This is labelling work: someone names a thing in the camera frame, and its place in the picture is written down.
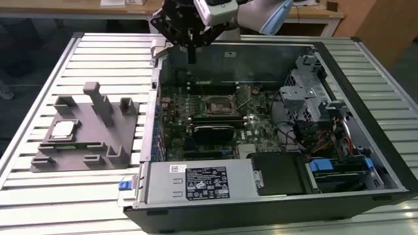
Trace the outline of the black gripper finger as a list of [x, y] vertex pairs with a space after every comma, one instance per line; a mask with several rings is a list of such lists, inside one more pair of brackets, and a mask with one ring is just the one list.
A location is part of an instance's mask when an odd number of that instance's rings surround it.
[[153, 15], [150, 22], [173, 45], [183, 47], [187, 52], [187, 61], [191, 64], [193, 43], [189, 35], [190, 27], [187, 26], [185, 20], [186, 17], [182, 13], [159, 9], [159, 11]]
[[209, 29], [193, 28], [193, 38], [191, 38], [191, 63], [197, 63], [197, 50], [201, 47], [209, 46], [222, 32], [226, 30], [225, 24], [218, 24]]

